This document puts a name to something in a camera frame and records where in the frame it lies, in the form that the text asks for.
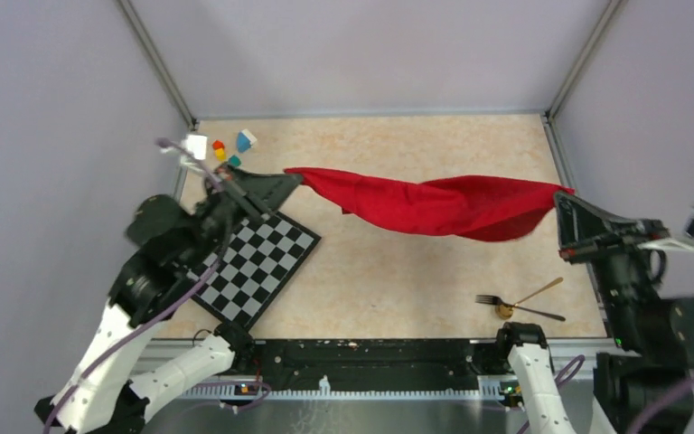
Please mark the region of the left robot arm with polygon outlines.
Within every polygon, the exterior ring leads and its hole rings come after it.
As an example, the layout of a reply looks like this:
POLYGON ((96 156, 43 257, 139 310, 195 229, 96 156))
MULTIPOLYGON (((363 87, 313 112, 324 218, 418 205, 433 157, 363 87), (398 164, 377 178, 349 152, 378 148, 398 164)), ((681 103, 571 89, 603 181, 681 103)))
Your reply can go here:
POLYGON ((297 174, 259 175, 223 165, 193 212, 158 194, 136 210, 126 235, 136 252, 108 292, 98 329, 73 375, 35 413, 45 430, 138 433, 163 407, 215 373, 244 373, 254 351, 211 335, 151 372, 133 375, 140 355, 174 311, 219 268, 236 229, 266 222, 303 182, 297 174))

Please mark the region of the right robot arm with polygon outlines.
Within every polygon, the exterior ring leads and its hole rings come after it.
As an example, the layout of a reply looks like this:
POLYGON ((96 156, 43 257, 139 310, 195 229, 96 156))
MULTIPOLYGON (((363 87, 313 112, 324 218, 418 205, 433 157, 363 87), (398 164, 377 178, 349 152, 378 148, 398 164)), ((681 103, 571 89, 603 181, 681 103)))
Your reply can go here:
POLYGON ((694 296, 662 297, 658 288, 669 252, 694 253, 694 206, 678 236, 658 220, 625 218, 564 190, 506 200, 499 220, 527 230, 550 209, 559 255, 592 270, 620 349, 596 356, 590 431, 683 432, 694 411, 694 296))

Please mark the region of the red cloth napkin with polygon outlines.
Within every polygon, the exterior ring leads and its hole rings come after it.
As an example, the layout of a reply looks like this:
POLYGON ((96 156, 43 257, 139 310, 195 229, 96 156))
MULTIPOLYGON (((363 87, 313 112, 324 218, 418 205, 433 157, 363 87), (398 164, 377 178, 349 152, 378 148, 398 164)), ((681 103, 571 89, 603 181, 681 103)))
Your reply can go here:
POLYGON ((290 167, 304 185, 344 214, 388 231, 513 241, 529 235, 554 209, 558 184, 486 175, 460 175, 411 183, 329 168, 290 167))

